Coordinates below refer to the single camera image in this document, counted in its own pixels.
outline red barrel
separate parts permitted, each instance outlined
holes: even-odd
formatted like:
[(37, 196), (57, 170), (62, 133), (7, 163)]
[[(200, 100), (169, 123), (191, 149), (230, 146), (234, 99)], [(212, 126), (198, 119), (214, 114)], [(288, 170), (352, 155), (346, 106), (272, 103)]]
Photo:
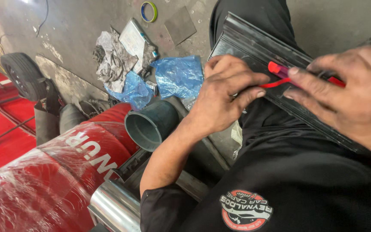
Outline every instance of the red barrel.
[(89, 231), (91, 195), (138, 147), (118, 104), (0, 168), (0, 231)]

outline wheel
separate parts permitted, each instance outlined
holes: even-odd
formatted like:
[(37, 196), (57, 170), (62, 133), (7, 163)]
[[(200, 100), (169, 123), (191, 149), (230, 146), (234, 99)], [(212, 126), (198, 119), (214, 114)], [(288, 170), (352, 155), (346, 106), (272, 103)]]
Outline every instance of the wheel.
[(8, 78), (17, 87), (20, 94), (30, 101), (39, 101), (47, 97), (47, 87), (38, 80), (44, 78), (34, 61), (24, 53), (10, 53), (1, 56), (1, 64)]

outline chrome pipe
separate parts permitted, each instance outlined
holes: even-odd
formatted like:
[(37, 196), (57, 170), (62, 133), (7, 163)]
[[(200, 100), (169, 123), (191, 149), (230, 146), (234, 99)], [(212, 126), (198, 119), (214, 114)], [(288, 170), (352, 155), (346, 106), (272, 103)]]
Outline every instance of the chrome pipe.
[(107, 180), (91, 197), (88, 207), (99, 222), (115, 232), (140, 230), (140, 202), (117, 181)]

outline black rim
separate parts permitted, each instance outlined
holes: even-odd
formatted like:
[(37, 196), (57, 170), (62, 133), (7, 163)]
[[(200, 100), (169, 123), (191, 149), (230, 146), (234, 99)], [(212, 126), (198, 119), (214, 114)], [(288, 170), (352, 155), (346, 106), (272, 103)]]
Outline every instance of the black rim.
[(25, 84), (22, 82), (22, 80), (18, 77), (15, 70), (7, 65), (7, 71), (8, 75), (11, 77), (11, 80), (15, 83), (16, 86), (23, 92), (25, 95), (29, 95), (28, 89), (25, 87)]

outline sandpaper sheet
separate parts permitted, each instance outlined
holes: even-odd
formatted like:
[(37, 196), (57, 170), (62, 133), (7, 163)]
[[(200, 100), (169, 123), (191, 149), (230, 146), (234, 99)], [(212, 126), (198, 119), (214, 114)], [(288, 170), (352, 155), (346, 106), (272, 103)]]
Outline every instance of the sandpaper sheet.
[(186, 7), (179, 9), (164, 25), (176, 46), (197, 32)]

